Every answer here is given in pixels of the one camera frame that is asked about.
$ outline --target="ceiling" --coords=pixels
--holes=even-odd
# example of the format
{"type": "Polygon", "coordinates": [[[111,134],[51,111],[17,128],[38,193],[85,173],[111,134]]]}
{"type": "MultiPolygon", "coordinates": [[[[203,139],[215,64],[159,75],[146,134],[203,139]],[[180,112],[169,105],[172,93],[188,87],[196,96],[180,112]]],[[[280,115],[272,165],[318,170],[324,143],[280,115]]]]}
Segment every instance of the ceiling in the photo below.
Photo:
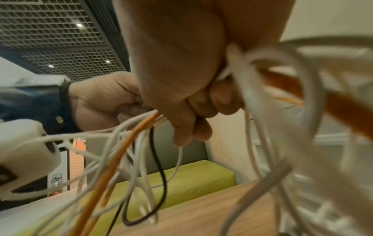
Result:
{"type": "Polygon", "coordinates": [[[0,0],[0,56],[74,81],[130,70],[111,0],[0,0]]]}

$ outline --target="metal grid ceiling panel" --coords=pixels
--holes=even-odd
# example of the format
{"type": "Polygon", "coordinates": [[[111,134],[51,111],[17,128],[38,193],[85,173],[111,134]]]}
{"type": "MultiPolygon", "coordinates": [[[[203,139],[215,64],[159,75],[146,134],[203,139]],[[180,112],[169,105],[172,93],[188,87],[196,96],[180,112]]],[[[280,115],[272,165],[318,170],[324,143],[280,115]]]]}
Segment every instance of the metal grid ceiling panel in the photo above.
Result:
{"type": "Polygon", "coordinates": [[[109,50],[22,54],[21,57],[48,74],[66,75],[74,81],[122,70],[109,50]]]}
{"type": "Polygon", "coordinates": [[[106,43],[78,0],[0,0],[0,44],[25,49],[106,43]]]}

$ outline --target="hand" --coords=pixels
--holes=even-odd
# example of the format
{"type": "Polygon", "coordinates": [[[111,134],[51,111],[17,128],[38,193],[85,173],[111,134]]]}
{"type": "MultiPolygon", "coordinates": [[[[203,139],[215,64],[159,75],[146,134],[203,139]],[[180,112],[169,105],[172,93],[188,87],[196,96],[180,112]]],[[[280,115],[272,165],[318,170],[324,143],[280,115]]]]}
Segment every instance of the hand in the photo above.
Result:
{"type": "Polygon", "coordinates": [[[72,83],[69,98],[73,120],[83,131],[117,126],[147,112],[138,83],[129,72],[115,72],[72,83]]]}
{"type": "Polygon", "coordinates": [[[231,80],[211,84],[227,43],[245,50],[276,43],[294,1],[114,0],[131,68],[147,104],[175,128],[174,144],[212,134],[205,118],[232,114],[242,100],[231,80]]]}

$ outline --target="dark sleeve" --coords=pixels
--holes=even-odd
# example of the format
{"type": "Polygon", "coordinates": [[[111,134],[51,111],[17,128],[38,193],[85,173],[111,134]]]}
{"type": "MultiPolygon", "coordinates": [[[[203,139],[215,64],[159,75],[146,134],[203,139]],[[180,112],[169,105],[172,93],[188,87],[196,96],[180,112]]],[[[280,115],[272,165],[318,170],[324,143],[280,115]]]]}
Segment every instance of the dark sleeve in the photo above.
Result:
{"type": "Polygon", "coordinates": [[[49,135],[80,132],[71,117],[70,84],[65,81],[61,87],[0,87],[0,119],[39,121],[49,135]]]}

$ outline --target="black wire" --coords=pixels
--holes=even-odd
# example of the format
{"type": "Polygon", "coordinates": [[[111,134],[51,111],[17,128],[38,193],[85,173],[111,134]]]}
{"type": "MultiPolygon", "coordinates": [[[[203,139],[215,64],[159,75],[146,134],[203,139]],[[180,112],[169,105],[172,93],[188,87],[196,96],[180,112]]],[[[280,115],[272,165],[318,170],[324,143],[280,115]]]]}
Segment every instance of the black wire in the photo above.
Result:
{"type": "MultiPolygon", "coordinates": [[[[132,143],[132,152],[135,153],[135,141],[132,143]]],[[[129,163],[130,163],[131,165],[133,165],[133,160],[132,160],[132,158],[128,155],[128,153],[127,153],[127,159],[128,159],[128,161],[129,161],[129,163]]],[[[110,227],[109,227],[108,231],[106,232],[106,236],[109,236],[111,230],[113,229],[113,227],[114,227],[114,225],[115,225],[115,222],[116,222],[117,219],[118,219],[118,216],[119,216],[120,210],[122,209],[123,205],[124,205],[124,201],[119,205],[118,210],[117,210],[117,212],[115,213],[115,216],[114,216],[114,218],[113,218],[113,221],[112,221],[112,223],[110,224],[110,227]]]]}
{"type": "Polygon", "coordinates": [[[154,127],[150,128],[150,132],[149,132],[149,145],[150,145],[150,151],[152,152],[155,164],[157,165],[159,173],[160,173],[160,176],[162,177],[163,195],[162,195],[162,198],[160,199],[158,205],[154,209],[152,209],[147,215],[145,215],[145,216],[143,216],[143,217],[141,217],[139,219],[129,221],[127,219],[127,211],[128,211],[129,201],[130,201],[130,198],[131,198],[131,195],[130,195],[130,197],[128,198],[128,200],[125,201],[124,207],[123,207],[123,211],[122,211],[122,222],[123,222],[123,224],[125,226],[134,226],[134,225],[140,224],[141,222],[147,220],[150,216],[154,215],[159,210],[159,208],[162,206],[162,204],[164,203],[164,201],[166,199],[166,195],[167,195],[167,180],[166,180],[166,175],[165,175],[165,173],[163,171],[162,165],[161,165],[161,163],[159,161],[159,158],[158,158],[157,152],[155,150],[155,146],[154,146],[154,127]]]}

